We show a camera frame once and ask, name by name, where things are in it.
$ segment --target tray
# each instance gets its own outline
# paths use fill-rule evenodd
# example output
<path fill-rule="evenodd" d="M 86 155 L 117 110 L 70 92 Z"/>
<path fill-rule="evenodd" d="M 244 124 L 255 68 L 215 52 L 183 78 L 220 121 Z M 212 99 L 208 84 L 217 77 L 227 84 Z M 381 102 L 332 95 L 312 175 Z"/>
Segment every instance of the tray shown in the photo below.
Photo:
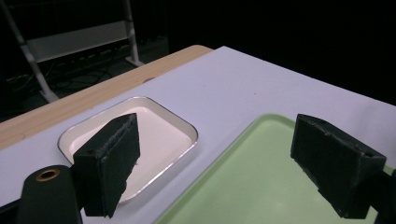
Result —
<path fill-rule="evenodd" d="M 294 121 L 257 118 L 156 223 L 370 223 L 343 219 L 290 157 Z"/>
<path fill-rule="evenodd" d="M 127 180 L 121 203 L 163 175 L 198 140 L 198 132 L 187 121 L 147 97 L 134 97 L 71 127 L 61 135 L 58 147 L 73 164 L 73 154 L 106 123 L 129 113 L 137 114 L 141 155 Z"/>

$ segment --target white tray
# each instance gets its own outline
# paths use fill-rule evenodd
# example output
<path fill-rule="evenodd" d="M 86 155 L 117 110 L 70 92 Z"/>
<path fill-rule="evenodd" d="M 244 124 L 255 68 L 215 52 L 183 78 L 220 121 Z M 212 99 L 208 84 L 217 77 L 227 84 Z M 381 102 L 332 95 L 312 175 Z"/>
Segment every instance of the white tray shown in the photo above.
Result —
<path fill-rule="evenodd" d="M 127 180 L 120 203 L 145 189 L 198 140 L 198 132 L 187 121 L 147 97 L 134 97 L 71 127 L 61 135 L 58 147 L 73 164 L 73 154 L 105 124 L 130 113 L 137 114 L 141 155 Z"/>

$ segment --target dark background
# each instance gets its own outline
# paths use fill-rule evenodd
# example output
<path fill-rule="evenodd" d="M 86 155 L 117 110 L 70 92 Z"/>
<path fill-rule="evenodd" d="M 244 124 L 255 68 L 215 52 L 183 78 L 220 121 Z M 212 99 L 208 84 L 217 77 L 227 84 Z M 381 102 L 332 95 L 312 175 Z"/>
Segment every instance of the dark background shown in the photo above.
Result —
<path fill-rule="evenodd" d="M 25 38 L 124 18 L 122 1 L 6 2 Z M 194 44 L 227 46 L 396 105 L 396 1 L 132 0 L 131 5 L 140 42 L 167 35 L 171 53 Z M 3 17 L 0 25 L 4 79 L 29 66 Z"/>

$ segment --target white table surface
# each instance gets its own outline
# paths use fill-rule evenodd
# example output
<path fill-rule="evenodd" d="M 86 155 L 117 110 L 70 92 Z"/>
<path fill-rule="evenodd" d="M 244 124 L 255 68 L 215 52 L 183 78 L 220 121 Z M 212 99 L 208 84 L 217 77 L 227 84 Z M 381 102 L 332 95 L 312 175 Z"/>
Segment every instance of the white table surface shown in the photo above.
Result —
<path fill-rule="evenodd" d="M 57 147 L 69 127 L 125 99 L 147 96 L 198 131 L 195 154 L 135 199 L 120 204 L 113 218 L 84 223 L 152 223 L 258 116 L 298 113 L 325 119 L 388 157 L 396 167 L 396 106 L 292 72 L 227 47 L 212 52 L 0 151 L 0 205 L 21 197 L 26 176 L 40 168 L 70 166 Z M 178 170 L 182 162 L 184 169 Z"/>

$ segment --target dark floor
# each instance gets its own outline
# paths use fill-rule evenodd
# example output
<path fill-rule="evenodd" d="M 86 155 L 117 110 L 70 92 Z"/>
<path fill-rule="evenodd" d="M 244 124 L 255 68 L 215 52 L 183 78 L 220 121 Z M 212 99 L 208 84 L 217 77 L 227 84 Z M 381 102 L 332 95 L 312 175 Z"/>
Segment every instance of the dark floor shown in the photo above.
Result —
<path fill-rule="evenodd" d="M 158 36 L 155 39 L 138 43 L 137 49 L 139 61 L 142 63 L 150 63 L 169 54 L 166 36 Z M 136 66 L 125 60 L 129 55 L 131 55 L 129 44 L 121 41 L 111 46 L 42 63 L 40 69 L 49 87 L 58 97 L 63 98 L 135 69 Z M 20 107 L 3 111 L 0 115 L 0 122 L 48 104 L 39 93 L 39 85 L 32 75 L 19 79 L 24 80 L 10 80 L 10 82 L 14 91 L 21 95 Z"/>

